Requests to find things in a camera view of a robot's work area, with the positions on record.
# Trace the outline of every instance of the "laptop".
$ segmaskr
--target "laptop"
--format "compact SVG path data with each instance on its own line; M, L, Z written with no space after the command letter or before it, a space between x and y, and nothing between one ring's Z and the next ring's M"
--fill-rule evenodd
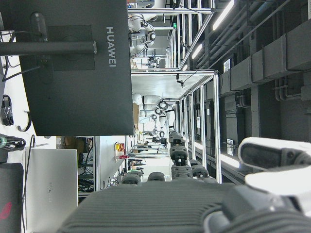
M26 186L27 232L55 233L77 206L77 150L32 149Z

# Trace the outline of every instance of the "black cable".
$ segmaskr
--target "black cable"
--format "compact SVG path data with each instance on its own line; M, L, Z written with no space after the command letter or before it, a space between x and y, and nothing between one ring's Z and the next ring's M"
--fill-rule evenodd
M142 53L145 49L146 49L147 45L145 45L141 51L139 51L138 53L135 53L134 55L131 56L131 58L135 57L136 55Z
M35 135L31 136L30 144L29 144L28 159L27 159L27 166L26 166L26 173L25 173L24 192L23 192L23 198L22 198L22 206L24 206L24 201L25 201L25 197L26 197L26 184L27 184L27 177L28 177L30 152L31 152L32 147L35 147ZM21 216L22 216L24 233L26 233L25 221L24 221L24 210L22 210Z
M187 79L184 80L183 84L185 84L185 82L186 82L189 78L191 78L194 74L196 74L196 72L198 72L198 71L199 71L199 70L196 70L193 74L191 74L189 77L187 77Z
M9 80L9 79L11 79L11 78L17 76L17 75L24 74L24 73L26 73L26 72L30 72L30 71L33 71L33 70L36 70L36 69L40 69L40 68L41 68L40 66L36 66L36 67L30 68L30 69L25 69L25 70L23 70L23 71L21 71L21 72L18 72L18 73L16 73L16 74L13 74L13 75L7 77L7 78L6 78L6 75L4 75L4 77L3 77L3 79L2 79L2 82L5 82L5 81L7 81L7 80Z
M86 164L87 164L87 161L88 161L88 156L89 156L90 152L92 151L92 149L93 149L93 145L92 145L91 149L89 149L89 151L88 151L88 153L87 153L87 156L86 156Z
M181 7L183 7L183 8L186 8L186 9L188 9L188 10L194 11L194 12L199 13L199 14L202 14L202 15L209 15L209 14L210 14L210 13L201 13L201 12L198 12L198 11L193 10L193 9L191 9L191 8L188 8L188 7L182 6L182 5L180 5L180 4L177 4L177 3L175 3L175 5L181 6Z
M17 65L15 65L15 66L13 66L13 65L11 65L11 63L10 63L10 59L8 58L8 63L9 63L9 66L11 67L11 68L15 68L15 67L18 67L20 64L17 64Z
M16 150L24 150L26 141L19 137L2 137L0 138L1 144L4 146L2 149L6 151L16 151Z

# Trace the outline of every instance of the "metal pole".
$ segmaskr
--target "metal pole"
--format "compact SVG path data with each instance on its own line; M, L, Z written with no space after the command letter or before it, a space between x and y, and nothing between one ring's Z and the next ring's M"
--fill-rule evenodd
M193 98L194 92L190 95L190 120L191 120L191 145L192 145L192 159L195 160L195 140L194 140L194 134L195 134L195 125L194 125L194 98Z
M194 49L196 43L198 42L201 34L204 32L204 29L207 26L207 24L209 23L211 18L212 18L212 15L207 15L206 18L204 19L204 22L202 23L202 27L200 28L200 30L198 31L197 35L193 39L193 42L192 42L190 48L188 49L186 56L183 58L183 61L182 61L181 65L180 65L180 67L179 67L180 69L182 69L182 67L184 66L185 62L187 61L187 58L190 56L190 53Z
M215 8L215 0L209 0L209 7Z
M218 74L213 77L214 82L214 129L215 129L215 161L216 161L216 180L222 183L222 165L220 160L220 125L219 125L219 83Z
M183 135L183 132L184 132L184 125L183 125L183 118L182 118L182 116L183 116L183 109L182 109L182 103L183 103L183 100L180 100L179 101L179 119L180 119L180 121L179 121L179 126L180 126L180 133Z
M185 0L181 0L181 5L184 6L185 5ZM181 27L182 27L182 45L183 45L183 59L186 56L186 48L185 46L185 42L186 42L186 23L185 23L185 15L182 14L181 15Z
M187 152L189 150L188 147L188 116L187 116L187 97L184 98L184 122L185 122L185 146L187 148Z
M191 9L191 0L188 0L188 8ZM189 35L189 41L187 45L191 46L192 44L192 13L188 14L188 35Z
M178 51L178 67L180 67L180 19L179 15L177 15L177 51Z
M209 8L204 8L204 9L193 8L191 10L185 9L185 8L175 8L175 9L173 8L128 8L127 13L129 14L157 14L157 15L164 14L167 16L176 16L178 14L212 14L212 10Z
M178 104L175 104L175 114L176 114L176 117L175 117L175 124L174 124L174 128L175 130L178 132L179 131L179 117L178 117L178 113L179 113L179 106Z
M198 0L198 9L202 8L202 0ZM198 30L200 30L200 27L202 26L202 15L198 15Z
M95 167L95 191L100 191L101 189L101 137L95 136L94 137L94 150L95 152L95 160L94 160L94 167Z
M96 54L95 41L0 43L0 55Z
M157 30L173 30L174 27L154 27L154 29Z
M174 36L173 36L173 51L174 51L174 68L177 67L176 64L176 29L173 31Z
M206 161L206 139L205 139L205 111L204 111L204 85L200 85L200 123L201 123L201 143L202 143L202 165L207 168Z
M171 65L170 67L173 67L174 65L174 48L173 48L173 37L171 36L170 40L170 50L171 50Z

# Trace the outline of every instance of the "ceiling light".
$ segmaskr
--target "ceiling light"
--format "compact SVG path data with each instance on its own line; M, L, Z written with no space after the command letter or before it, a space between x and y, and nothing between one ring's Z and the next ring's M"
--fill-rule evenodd
M192 59L194 59L196 57L196 55L198 55L199 51L202 49L203 45L200 44L196 50L194 51L193 55L192 55Z
M229 165L236 167L236 168L240 168L240 162L233 159L233 158L230 158L229 156L226 156L224 154L220 154L220 159L221 159L221 161L225 162L226 164L229 164Z
M182 68L182 71L185 71L188 68L188 65L185 64L184 67Z
M220 14L218 19L215 21L213 25L213 30L216 30L218 26L222 23L222 21L225 19L225 17L228 15L229 11L234 5L234 0L231 0L228 4L228 6L223 10L223 12Z

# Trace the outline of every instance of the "pipe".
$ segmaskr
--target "pipe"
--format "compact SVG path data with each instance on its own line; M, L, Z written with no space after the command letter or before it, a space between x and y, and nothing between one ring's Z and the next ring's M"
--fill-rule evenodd
M232 28L236 28L236 27L237 27L237 26L236 26L236 25L237 25L236 20L238 19L238 17L242 17L242 16L240 16L240 14L242 14L242 12L243 12L245 9L246 9L246 6L244 6L244 7L234 16L234 18L231 20L232 22L234 22L234 24L233 24L233 25L228 24L228 25L225 27L225 29L222 30L222 32L219 34L219 36L214 40L214 42L210 45L211 47L214 46L214 45L218 42L218 40L221 39L221 38L224 36L224 34L227 34L229 30L231 30ZM211 32L208 34L207 37L211 37L211 35L213 35L213 33L214 33L214 31L211 31ZM198 59L198 62L200 62L200 63L198 63L197 67L199 67L203 62L206 61L206 59L208 58L208 57L206 57L206 55L208 54L208 52L209 52L209 50L206 50L205 53Z
M127 13L129 14L157 14L157 15L167 15L167 16L176 16L178 14L213 14L210 8L197 9L193 8L192 10L185 8L128 8Z
M250 21L254 22L259 16L261 16L261 14L263 14L266 10L269 9L269 7L273 4L274 2L265 2L257 11L255 11L252 16L250 17ZM226 43L230 44L232 41L234 41L236 38L238 38L238 36L243 33L243 31L246 29L247 27L247 22L245 22L232 36L230 36L227 40ZM213 54L209 60L215 60L217 58L217 56L222 53L226 47L222 46L220 49L218 49L217 47L214 47L211 51L210 54Z
M213 67L215 64L217 64L221 59L223 59L227 54L229 54L237 45L239 45L244 39L249 37L257 28L259 28L262 24L264 24L269 18L271 18L275 13L280 11L287 3L289 3L291 0L286 0L283 4L281 4L276 10L274 10L270 15L268 15L262 22L260 22L256 27L254 27L252 30L250 30L241 40L239 40L234 46L232 46L227 52L225 52L220 58L218 58L212 65L210 65L208 68Z
M258 6L259 6L260 4L261 4L260 2L254 2L254 3L249 7L249 11L250 11L250 12L254 11L255 9L258 8ZM232 26L231 26L230 24L228 24L228 25L226 26L226 28L222 31L222 33L220 33L219 36L214 40L214 42L211 44L212 47L213 47L215 44L223 44L223 43L226 41L227 37L230 36L230 34L231 34L235 29L237 29L238 25L239 25L240 23L242 23L243 21L245 21L245 18L247 17L247 12L245 12L245 10L246 10L246 6L244 6L244 7L238 12L238 14L232 19L232 22L234 22L234 24L233 24ZM214 46L214 47L212 48L212 51L210 52L210 54L213 53L213 52L215 52L215 50L216 50L217 48L219 48L219 47L221 47L221 46ZM199 66L200 66L203 62L205 62L207 59L208 59L208 57L204 57L203 61L201 61L201 62L197 65L197 67L199 67Z

